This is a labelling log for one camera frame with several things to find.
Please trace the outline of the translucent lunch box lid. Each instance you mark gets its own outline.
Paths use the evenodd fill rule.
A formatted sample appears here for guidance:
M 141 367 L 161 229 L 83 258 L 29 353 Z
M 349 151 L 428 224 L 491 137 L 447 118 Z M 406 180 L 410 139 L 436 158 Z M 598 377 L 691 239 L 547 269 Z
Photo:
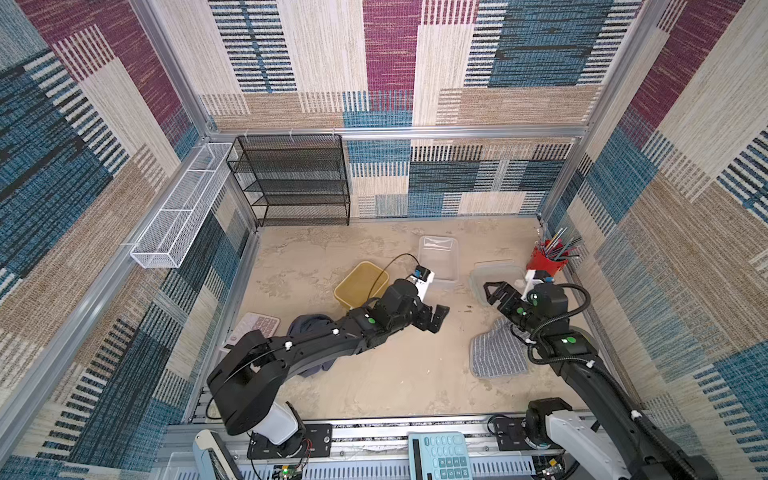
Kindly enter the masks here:
M 521 292 L 525 287 L 525 274 L 526 270 L 511 260 L 478 262 L 469 274 L 469 285 L 475 299 L 482 306 L 488 306 L 486 283 L 506 282 Z

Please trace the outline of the yellow lunch box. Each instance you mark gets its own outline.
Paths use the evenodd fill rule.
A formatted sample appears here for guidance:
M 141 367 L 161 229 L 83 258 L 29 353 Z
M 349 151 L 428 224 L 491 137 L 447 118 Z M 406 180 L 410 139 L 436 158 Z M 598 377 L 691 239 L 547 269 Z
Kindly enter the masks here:
M 388 272 L 370 261 L 362 261 L 336 286 L 333 294 L 343 307 L 353 309 L 380 296 L 389 283 Z

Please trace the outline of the grey striped cloth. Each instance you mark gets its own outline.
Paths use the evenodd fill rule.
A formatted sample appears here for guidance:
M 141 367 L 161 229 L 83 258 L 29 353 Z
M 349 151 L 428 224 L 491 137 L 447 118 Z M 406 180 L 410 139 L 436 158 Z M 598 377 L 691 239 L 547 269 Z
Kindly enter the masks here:
M 515 336 L 507 319 L 499 318 L 489 331 L 470 341 L 469 367 L 479 379 L 527 374 L 525 342 Z

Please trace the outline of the translucent white lunch box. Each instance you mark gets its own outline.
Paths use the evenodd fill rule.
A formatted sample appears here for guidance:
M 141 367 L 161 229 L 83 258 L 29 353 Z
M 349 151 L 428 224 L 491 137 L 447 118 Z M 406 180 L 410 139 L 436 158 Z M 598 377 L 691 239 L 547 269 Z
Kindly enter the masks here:
M 455 238 L 422 236 L 418 259 L 434 274 L 435 284 L 453 285 L 459 280 L 459 242 Z

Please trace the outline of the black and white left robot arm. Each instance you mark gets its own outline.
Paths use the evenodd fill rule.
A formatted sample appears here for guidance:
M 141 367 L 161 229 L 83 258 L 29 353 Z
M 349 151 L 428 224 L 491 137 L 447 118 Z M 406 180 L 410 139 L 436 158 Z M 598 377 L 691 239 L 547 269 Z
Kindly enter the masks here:
M 436 334 L 449 312 L 445 305 L 425 304 L 414 283 L 398 279 L 382 296 L 315 331 L 269 338 L 259 331 L 245 334 L 207 377 L 226 432 L 240 435 L 262 423 L 293 376 L 376 348 L 408 326 Z

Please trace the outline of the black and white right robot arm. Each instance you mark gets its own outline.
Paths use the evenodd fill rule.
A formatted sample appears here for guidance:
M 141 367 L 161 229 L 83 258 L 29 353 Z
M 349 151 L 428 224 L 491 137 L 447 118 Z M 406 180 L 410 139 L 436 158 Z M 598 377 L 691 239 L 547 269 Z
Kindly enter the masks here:
M 688 455 L 644 414 L 609 372 L 597 348 L 571 317 L 591 304 L 578 284 L 540 282 L 520 293 L 507 282 L 487 282 L 490 305 L 527 333 L 528 360 L 548 366 L 589 408 L 606 437 L 579 420 L 565 401 L 532 401 L 525 431 L 533 446 L 562 447 L 595 479 L 715 479 L 715 468 L 701 455 Z

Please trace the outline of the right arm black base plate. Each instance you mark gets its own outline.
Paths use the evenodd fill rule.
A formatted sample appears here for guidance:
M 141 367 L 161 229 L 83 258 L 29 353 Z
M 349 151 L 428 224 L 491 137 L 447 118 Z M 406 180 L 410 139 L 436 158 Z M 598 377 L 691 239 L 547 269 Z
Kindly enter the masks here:
M 494 415 L 487 427 L 500 451 L 561 450 L 556 443 L 535 443 L 528 439 L 524 416 Z

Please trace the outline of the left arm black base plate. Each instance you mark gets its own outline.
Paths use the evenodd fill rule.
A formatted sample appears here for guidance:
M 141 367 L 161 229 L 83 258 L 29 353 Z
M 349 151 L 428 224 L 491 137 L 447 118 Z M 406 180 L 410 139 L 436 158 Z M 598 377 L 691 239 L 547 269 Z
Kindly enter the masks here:
M 285 443 L 277 445 L 253 432 L 247 450 L 249 460 L 325 458 L 330 456 L 333 425 L 310 423 L 300 427 Z

